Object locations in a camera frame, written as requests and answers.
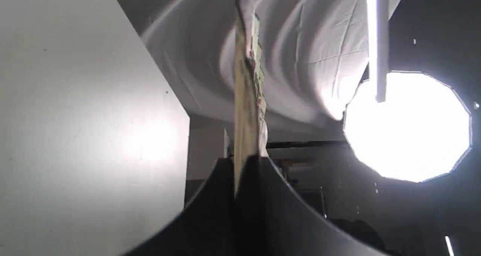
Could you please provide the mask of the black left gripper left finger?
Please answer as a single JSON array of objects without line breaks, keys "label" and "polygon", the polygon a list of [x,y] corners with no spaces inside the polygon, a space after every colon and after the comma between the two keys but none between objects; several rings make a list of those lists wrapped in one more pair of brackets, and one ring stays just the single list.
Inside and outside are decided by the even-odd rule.
[{"label": "black left gripper left finger", "polygon": [[183,211],[128,256],[234,256],[234,166],[222,158]]}]

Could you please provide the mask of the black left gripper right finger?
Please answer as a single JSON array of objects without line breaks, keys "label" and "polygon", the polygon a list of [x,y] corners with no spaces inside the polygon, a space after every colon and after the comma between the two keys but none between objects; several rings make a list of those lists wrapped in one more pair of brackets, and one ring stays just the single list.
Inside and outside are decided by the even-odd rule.
[{"label": "black left gripper right finger", "polygon": [[332,224],[288,184],[273,162],[250,156],[236,192],[237,256],[384,256]]}]

